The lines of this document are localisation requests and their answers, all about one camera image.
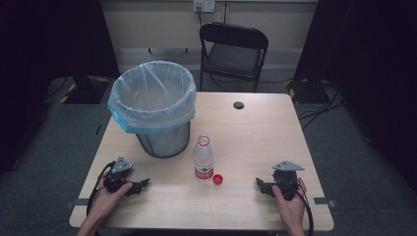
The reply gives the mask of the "white wall socket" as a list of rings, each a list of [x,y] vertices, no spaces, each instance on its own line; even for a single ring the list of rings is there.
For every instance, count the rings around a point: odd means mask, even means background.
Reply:
[[[215,11],[215,1],[193,0],[193,11],[196,13],[213,13]]]

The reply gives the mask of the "black folding chair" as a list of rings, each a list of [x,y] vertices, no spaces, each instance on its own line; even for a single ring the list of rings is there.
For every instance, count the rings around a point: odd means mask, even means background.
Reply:
[[[268,52],[268,38],[258,29],[207,23],[199,30],[201,49],[200,84],[204,73],[247,82],[258,89],[261,72]]]

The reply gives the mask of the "clear plastic bottle red label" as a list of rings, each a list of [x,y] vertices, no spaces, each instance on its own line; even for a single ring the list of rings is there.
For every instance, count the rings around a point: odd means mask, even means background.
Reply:
[[[208,135],[199,135],[193,155],[196,176],[203,180],[210,178],[213,174],[214,154]]]

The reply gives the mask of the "dark curtain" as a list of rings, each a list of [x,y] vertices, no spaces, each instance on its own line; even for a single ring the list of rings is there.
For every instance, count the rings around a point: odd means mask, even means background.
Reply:
[[[0,0],[0,175],[40,121],[49,84],[120,75],[100,0]]]
[[[417,194],[417,0],[319,0],[294,78],[337,83]]]

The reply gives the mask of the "person's right hand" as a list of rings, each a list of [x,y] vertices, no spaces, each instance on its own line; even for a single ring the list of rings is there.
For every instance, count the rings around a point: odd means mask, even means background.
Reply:
[[[301,177],[298,178],[298,182],[300,186],[300,189],[298,190],[298,195],[296,195],[291,201],[287,201],[282,196],[281,191],[277,186],[272,187],[272,190],[275,195],[278,212],[286,228],[286,231],[289,227],[303,228],[303,217],[305,212],[305,204],[303,200],[307,188]]]

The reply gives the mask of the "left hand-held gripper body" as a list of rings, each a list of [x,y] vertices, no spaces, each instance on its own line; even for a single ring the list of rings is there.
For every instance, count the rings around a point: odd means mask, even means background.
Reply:
[[[119,156],[104,177],[103,186],[109,193],[117,192],[125,183],[126,177],[132,171],[133,165],[124,157]]]

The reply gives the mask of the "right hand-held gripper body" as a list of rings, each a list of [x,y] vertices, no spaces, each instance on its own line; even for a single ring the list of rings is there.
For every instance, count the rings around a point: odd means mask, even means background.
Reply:
[[[303,171],[304,167],[285,160],[272,167],[274,170],[272,177],[281,191],[282,196],[291,201],[299,189],[297,172]]]

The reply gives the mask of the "metal mesh trash bin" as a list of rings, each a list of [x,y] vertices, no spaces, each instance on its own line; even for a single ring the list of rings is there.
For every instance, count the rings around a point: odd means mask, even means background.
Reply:
[[[186,149],[190,141],[191,123],[178,128],[151,134],[137,134],[145,152],[156,158],[170,158]]]

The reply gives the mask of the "person's left hand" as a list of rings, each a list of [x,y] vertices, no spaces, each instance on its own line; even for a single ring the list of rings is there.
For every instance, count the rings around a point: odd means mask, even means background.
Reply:
[[[101,177],[98,190],[85,220],[85,225],[90,228],[96,228],[114,210],[118,201],[133,187],[133,184],[128,182],[118,191],[109,193],[104,187],[103,181],[104,177]]]

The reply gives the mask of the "black stand base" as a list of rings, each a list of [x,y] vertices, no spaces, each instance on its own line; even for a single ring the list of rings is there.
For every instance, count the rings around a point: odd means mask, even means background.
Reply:
[[[80,90],[84,90],[90,87],[89,79],[87,75],[76,75],[74,82]]]

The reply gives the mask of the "yellow black hazard tape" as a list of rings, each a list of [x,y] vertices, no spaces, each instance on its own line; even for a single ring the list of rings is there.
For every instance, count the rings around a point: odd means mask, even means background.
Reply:
[[[289,79],[285,82],[285,86],[294,102],[306,102],[308,99],[308,80],[295,81]]]
[[[80,90],[76,84],[72,84],[65,95],[61,98],[61,103],[68,104],[99,104],[110,81],[107,79],[89,79],[90,87]]]

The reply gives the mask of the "translucent blue trash bag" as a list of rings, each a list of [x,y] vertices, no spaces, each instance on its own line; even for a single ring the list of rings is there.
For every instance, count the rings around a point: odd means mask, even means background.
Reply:
[[[179,64],[151,61],[122,74],[113,84],[107,108],[130,134],[170,131],[196,114],[196,84]]]

